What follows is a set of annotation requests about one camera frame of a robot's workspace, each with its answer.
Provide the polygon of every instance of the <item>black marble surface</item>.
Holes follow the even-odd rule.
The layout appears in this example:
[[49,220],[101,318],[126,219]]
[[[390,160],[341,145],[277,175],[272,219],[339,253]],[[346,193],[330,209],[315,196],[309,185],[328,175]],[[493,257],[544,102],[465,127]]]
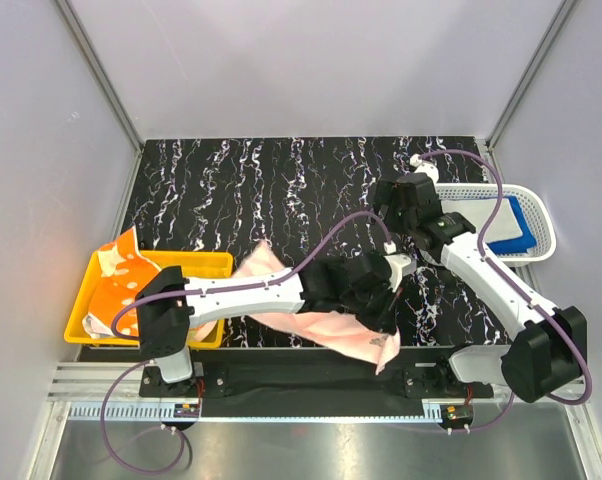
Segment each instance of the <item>black marble surface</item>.
[[[414,153],[458,148],[472,137],[250,138],[151,140],[128,205],[154,249],[228,251],[239,265],[266,238],[287,266],[305,258],[347,214],[368,206],[382,176],[408,173]],[[440,182],[484,182],[482,168],[459,155],[436,157]],[[325,255],[381,247],[378,227],[356,221]],[[414,256],[409,243],[405,248]],[[419,261],[397,308],[403,345],[503,343],[503,327],[450,272]],[[248,317],[227,322],[223,346],[300,347],[313,343]]]

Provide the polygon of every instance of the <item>basket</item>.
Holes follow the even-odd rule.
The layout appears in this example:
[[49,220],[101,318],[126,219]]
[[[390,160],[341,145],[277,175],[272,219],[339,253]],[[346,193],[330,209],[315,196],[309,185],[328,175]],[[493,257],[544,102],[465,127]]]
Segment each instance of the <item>basket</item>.
[[[201,278],[228,278],[232,275],[232,255],[224,252],[160,252],[154,250],[141,251],[141,255],[152,260],[161,268],[180,265],[183,275],[186,277]],[[101,278],[101,267],[96,252],[92,254],[90,263],[83,277],[79,294],[74,302],[70,319],[65,328],[63,338],[68,343],[80,343],[83,345],[118,345],[138,346],[135,340],[123,338],[100,338],[90,337],[83,329],[82,320],[88,314],[88,306],[92,294],[97,288]],[[218,320],[215,328],[200,342],[194,342],[188,337],[188,345],[195,349],[218,348],[223,341],[223,326],[225,320]]]
[[[497,196],[497,186],[488,183],[439,183],[436,185],[436,190],[441,200],[470,200]],[[541,199],[533,191],[519,185],[504,184],[503,195],[513,196],[519,200],[523,216],[537,240],[537,245],[527,253],[498,255],[498,257],[511,267],[522,267],[549,258],[556,249],[557,239],[552,220]]]

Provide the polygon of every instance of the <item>perforated basket rim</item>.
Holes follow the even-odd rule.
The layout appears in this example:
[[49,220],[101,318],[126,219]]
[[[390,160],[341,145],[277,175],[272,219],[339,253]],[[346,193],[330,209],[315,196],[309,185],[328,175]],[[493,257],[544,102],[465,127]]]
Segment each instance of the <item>perforated basket rim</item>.
[[[437,189],[439,187],[443,187],[450,190],[475,189],[479,191],[485,191],[485,193],[489,196],[496,196],[497,193],[497,185],[494,183],[438,183],[436,184],[436,187]],[[518,193],[520,193],[522,196],[527,196],[532,201],[534,208],[537,209],[537,213],[540,214],[539,216],[545,223],[550,241],[547,249],[543,253],[538,255],[512,254],[498,255],[498,257],[504,263],[510,266],[521,266],[531,262],[540,262],[551,257],[554,254],[554,251],[557,247],[556,234],[554,232],[554,225],[552,224],[550,214],[548,213],[548,210],[543,204],[541,198],[529,188],[523,187],[521,185],[504,183],[503,189],[510,190],[513,192],[518,191]]]

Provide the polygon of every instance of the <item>gray wall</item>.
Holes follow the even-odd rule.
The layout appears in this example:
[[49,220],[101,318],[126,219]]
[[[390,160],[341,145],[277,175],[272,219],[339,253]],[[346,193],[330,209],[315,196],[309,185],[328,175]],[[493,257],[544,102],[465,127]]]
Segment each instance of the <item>gray wall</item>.
[[71,0],[144,138],[487,136],[560,0]]
[[0,0],[0,478],[24,478],[63,328],[133,163],[51,1]]
[[496,153],[554,220],[557,252],[534,271],[546,296],[587,315],[602,428],[602,0],[578,6]]

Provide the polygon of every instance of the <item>folded white towel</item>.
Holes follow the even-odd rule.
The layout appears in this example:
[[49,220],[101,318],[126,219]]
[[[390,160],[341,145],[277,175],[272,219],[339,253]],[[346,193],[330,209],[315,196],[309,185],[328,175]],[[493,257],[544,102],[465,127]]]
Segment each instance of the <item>folded white towel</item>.
[[[488,220],[490,213],[494,210],[497,203],[496,198],[483,198],[476,200],[442,200],[441,207],[444,213],[459,212],[470,223],[472,223],[477,232],[481,230]],[[501,240],[511,240],[523,235],[519,222],[517,222],[510,202],[504,198],[501,202],[501,208],[497,216],[490,224],[490,228],[485,234],[485,243],[499,242]]]

